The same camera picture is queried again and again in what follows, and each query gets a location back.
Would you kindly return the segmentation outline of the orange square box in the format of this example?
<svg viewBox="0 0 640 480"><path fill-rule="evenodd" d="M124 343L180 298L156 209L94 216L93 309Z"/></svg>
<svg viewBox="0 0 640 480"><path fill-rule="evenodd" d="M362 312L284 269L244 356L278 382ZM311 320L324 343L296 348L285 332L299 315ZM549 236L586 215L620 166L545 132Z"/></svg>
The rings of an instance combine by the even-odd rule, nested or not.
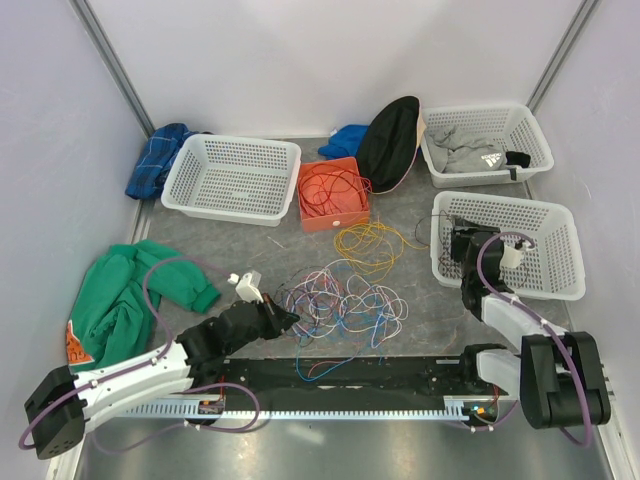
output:
<svg viewBox="0 0 640 480"><path fill-rule="evenodd" d="M303 164L297 179L302 229L312 233L366 223L370 191L354 157Z"/></svg>

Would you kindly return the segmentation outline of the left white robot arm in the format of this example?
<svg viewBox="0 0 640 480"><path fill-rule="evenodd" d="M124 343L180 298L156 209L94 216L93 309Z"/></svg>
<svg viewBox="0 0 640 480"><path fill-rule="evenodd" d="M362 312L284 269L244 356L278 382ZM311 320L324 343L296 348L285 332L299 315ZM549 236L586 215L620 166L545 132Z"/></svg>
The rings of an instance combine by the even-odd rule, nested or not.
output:
<svg viewBox="0 0 640 480"><path fill-rule="evenodd" d="M40 460L59 456L115 416L173 393L216 388L225 359L258 340L276 339L300 320L268 295L237 301L161 348L110 367L51 370L25 401L29 421L19 448Z"/></svg>

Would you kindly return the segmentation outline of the bright blue cloth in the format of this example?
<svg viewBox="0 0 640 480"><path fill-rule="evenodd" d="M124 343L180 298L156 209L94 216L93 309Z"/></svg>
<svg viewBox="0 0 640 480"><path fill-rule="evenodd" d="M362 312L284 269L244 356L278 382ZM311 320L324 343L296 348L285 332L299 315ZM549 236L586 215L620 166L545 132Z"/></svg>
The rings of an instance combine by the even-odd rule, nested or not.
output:
<svg viewBox="0 0 640 480"><path fill-rule="evenodd" d="M328 143L318 149L318 154L329 160L355 157L367 130L367 125L346 125L329 137Z"/></svg>

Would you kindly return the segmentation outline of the left white plastic basket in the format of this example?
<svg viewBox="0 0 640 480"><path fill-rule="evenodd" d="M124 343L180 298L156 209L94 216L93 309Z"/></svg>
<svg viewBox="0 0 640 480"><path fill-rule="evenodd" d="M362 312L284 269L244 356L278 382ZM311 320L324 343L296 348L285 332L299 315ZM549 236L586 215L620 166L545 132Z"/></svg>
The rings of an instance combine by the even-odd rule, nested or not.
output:
<svg viewBox="0 0 640 480"><path fill-rule="evenodd" d="M292 142L195 134L176 155L161 203L192 218L276 227L300 166Z"/></svg>

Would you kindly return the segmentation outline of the grey adidas garment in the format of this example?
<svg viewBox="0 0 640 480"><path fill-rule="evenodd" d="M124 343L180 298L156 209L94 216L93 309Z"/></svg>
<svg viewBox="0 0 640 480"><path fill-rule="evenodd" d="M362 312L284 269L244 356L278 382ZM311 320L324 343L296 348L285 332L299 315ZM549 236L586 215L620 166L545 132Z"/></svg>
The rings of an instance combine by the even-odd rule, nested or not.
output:
<svg viewBox="0 0 640 480"><path fill-rule="evenodd" d="M531 165L529 154L507 150L487 136L454 125L428 134L426 143L435 171L441 174L486 173Z"/></svg>

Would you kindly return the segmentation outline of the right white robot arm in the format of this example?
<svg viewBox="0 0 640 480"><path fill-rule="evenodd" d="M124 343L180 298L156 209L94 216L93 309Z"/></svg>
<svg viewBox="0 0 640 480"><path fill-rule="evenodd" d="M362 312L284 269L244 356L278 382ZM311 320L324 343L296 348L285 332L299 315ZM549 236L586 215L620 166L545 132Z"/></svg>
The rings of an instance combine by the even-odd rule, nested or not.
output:
<svg viewBox="0 0 640 480"><path fill-rule="evenodd" d="M497 330L516 352L504 347L466 348L472 360L458 368L467 392L496 385L519 401L529 425L562 432L582 425L590 435L609 422L609 394L595 338L563 329L525 305L509 288L505 268L520 265L534 250L521 233L506 243L506 233L456 217L452 221L450 256L461 267L461 299L479 321Z"/></svg>

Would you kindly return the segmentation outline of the black bucket hat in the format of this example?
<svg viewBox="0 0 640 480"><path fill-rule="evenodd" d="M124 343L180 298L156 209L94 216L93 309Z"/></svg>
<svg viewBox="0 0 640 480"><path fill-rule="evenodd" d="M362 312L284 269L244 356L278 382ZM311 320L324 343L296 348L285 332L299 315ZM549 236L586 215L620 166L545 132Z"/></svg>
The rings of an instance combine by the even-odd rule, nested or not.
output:
<svg viewBox="0 0 640 480"><path fill-rule="evenodd" d="M355 158L373 194L389 193L404 180L419 149L421 126L421 105L415 96L392 101L370 123Z"/></svg>

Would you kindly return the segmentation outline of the blue plaid cloth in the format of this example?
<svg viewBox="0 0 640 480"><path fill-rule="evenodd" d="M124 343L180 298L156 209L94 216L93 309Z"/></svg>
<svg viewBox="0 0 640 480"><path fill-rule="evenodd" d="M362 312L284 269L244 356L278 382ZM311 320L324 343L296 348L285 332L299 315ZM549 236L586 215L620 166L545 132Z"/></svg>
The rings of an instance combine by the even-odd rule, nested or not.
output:
<svg viewBox="0 0 640 480"><path fill-rule="evenodd" d="M180 149L196 134L198 131L184 123L170 123L156 130L136 161L125 195L134 200L159 198Z"/></svg>

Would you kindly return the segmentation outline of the near right white basket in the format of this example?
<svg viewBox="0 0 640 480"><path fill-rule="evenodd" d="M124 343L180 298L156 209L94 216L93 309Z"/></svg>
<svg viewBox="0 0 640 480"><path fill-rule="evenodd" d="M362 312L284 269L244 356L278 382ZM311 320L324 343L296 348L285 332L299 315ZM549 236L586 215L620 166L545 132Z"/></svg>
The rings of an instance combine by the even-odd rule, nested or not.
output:
<svg viewBox="0 0 640 480"><path fill-rule="evenodd" d="M432 272L451 288L461 285L461 267L450 257L451 217L498 227L514 245L516 232L533 239L517 269L503 268L506 285L525 298L577 301L586 293L585 269L572 213L549 202L444 191L436 195L431 221Z"/></svg>

